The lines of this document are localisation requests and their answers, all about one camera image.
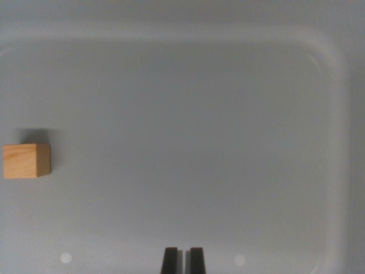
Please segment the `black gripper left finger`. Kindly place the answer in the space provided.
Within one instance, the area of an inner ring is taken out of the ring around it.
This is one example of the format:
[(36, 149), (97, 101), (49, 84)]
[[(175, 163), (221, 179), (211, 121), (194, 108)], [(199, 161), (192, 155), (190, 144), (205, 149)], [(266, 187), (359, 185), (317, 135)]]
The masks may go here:
[(183, 272), (183, 252), (177, 247), (166, 247), (161, 274), (179, 274)]

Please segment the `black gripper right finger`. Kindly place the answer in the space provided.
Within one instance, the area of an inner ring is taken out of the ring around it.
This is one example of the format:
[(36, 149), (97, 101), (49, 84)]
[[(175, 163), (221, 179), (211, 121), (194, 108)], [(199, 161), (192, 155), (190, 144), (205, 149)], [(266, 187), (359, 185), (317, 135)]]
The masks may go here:
[(185, 253), (185, 274), (206, 274), (204, 250), (193, 247)]

